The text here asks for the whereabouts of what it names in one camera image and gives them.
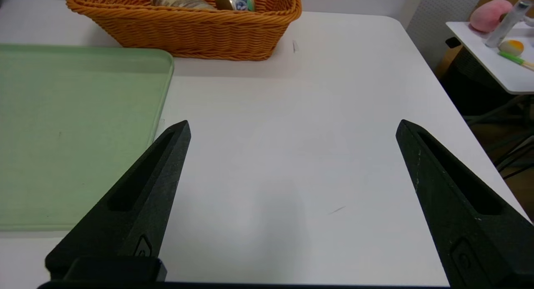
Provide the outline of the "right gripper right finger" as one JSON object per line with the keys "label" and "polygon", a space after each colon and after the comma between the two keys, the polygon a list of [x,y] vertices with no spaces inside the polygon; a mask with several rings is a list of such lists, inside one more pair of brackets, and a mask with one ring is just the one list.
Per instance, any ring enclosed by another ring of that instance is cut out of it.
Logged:
{"label": "right gripper right finger", "polygon": [[426,129],[395,138],[452,288],[532,288],[534,228]]}

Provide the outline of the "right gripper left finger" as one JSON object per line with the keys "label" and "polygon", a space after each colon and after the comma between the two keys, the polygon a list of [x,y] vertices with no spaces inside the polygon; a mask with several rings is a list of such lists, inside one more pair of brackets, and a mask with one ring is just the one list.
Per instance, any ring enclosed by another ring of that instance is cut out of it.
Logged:
{"label": "right gripper left finger", "polygon": [[157,282],[191,131],[168,127],[46,256],[51,281]]}

